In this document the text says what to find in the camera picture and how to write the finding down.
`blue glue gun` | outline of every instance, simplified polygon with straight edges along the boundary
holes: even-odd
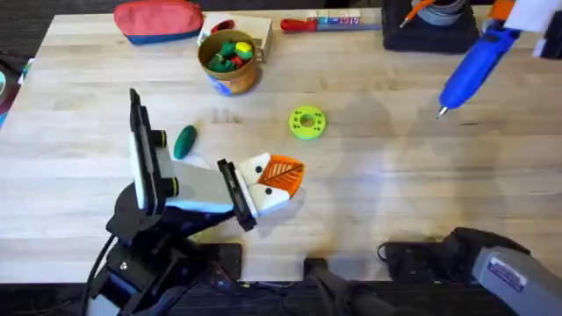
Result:
[[[501,57],[513,46],[520,32],[513,29],[490,26],[474,43],[466,57],[449,78],[439,102],[442,110],[457,109],[470,99],[500,62]]]

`pencil case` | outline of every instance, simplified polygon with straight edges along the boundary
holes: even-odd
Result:
[[[134,45],[197,36],[203,26],[198,5],[184,0],[142,0],[120,4],[113,12],[120,31]]]

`green object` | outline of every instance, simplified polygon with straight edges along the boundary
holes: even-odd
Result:
[[[234,56],[235,47],[236,44],[231,41],[222,43],[219,52],[214,55],[211,61],[209,61],[207,67],[214,72],[220,73],[234,71],[236,69],[236,65],[229,61],[228,58]]]
[[[234,51],[243,61],[249,61],[252,57],[254,57],[254,53],[252,53],[252,51],[243,52],[239,49],[235,49]]]
[[[236,44],[234,42],[224,42],[222,43],[222,46],[220,47],[220,50],[217,54],[221,55],[224,59],[230,58],[232,55],[234,55],[235,47]]]
[[[302,140],[319,137],[326,128],[324,113],[313,106],[300,106],[292,110],[289,116],[291,132]]]
[[[231,72],[236,69],[236,65],[234,65],[231,61],[225,60],[218,55],[215,55],[211,61],[209,61],[207,67],[212,71],[220,73]]]
[[[193,148],[196,138],[197,130],[195,127],[186,126],[177,136],[176,144],[174,145],[174,157],[176,159],[183,159]]]

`green gear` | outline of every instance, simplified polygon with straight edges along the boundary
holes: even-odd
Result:
[[[313,106],[300,106],[289,116],[291,132],[301,140],[318,138],[326,127],[324,113]]]

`yellow toy piece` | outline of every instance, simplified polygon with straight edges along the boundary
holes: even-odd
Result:
[[[242,53],[247,53],[252,51],[252,46],[246,42],[238,42],[235,49]]]

